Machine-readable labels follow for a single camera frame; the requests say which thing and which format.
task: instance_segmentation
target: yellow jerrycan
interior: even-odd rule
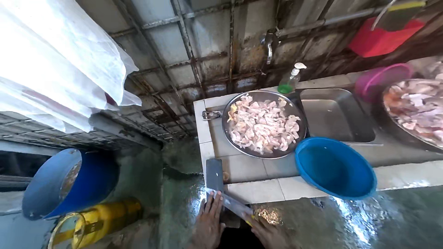
[[[71,238],[72,249],[85,247],[141,219],[142,214],[141,204],[136,198],[98,204],[88,210],[68,214],[54,228],[48,249]],[[74,229],[59,232],[66,221],[75,218]]]

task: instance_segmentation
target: plastic bucket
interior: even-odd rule
[[[355,82],[355,92],[369,103],[377,102],[380,94],[390,83],[410,79],[412,69],[407,64],[394,64],[364,72]]]
[[[30,220],[83,210],[104,200],[118,181],[112,157],[66,149],[46,161],[27,187],[23,214]]]
[[[348,145],[325,137],[299,143],[295,162],[300,176],[329,195],[360,200],[374,193],[377,178],[371,165]]]

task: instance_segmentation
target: stainless steel sink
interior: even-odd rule
[[[343,142],[374,141],[371,120],[345,89],[307,89],[300,93],[310,136]]]

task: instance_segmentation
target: soap dispenser bottle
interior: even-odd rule
[[[297,88],[297,85],[300,81],[300,69],[304,68],[306,68],[306,66],[303,63],[297,62],[294,65],[294,69],[292,69],[290,74],[285,75],[283,79],[280,81],[280,83],[278,84],[277,91],[281,94],[288,94],[294,91],[294,89]]]

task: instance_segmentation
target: red plastic container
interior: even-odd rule
[[[361,57],[389,54],[425,25],[419,20],[412,19],[403,30],[389,32],[382,28],[375,28],[371,31],[374,21],[375,17],[367,19],[348,45]]]

